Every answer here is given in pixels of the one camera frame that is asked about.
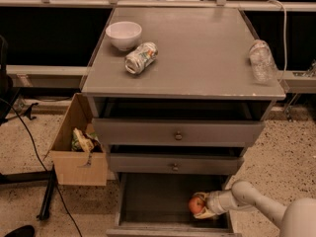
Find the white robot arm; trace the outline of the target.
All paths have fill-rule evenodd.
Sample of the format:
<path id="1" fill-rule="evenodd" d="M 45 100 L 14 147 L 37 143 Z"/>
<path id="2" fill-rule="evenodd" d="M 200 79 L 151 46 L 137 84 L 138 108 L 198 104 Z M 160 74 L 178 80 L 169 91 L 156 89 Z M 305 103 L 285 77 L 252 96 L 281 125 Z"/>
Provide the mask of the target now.
<path id="1" fill-rule="evenodd" d="M 197 192 L 189 200 L 189 210 L 196 219 L 250 208 L 273 223 L 279 229 L 279 237 L 316 237 L 315 198 L 299 198 L 285 206 L 261 194 L 251 183 L 238 180 L 229 190 Z"/>

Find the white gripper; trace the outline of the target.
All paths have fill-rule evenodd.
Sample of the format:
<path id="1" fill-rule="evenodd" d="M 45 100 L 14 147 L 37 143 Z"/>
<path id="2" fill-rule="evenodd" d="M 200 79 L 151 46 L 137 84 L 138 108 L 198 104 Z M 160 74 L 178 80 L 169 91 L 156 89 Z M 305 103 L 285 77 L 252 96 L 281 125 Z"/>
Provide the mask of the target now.
<path id="1" fill-rule="evenodd" d="M 229 210 L 229 191 L 215 191 L 210 193 L 197 192 L 193 194 L 193 197 L 206 201 L 207 207 L 204 207 L 201 212 L 194 214 L 194 218 L 196 219 L 212 218 L 215 215 L 223 214 Z"/>

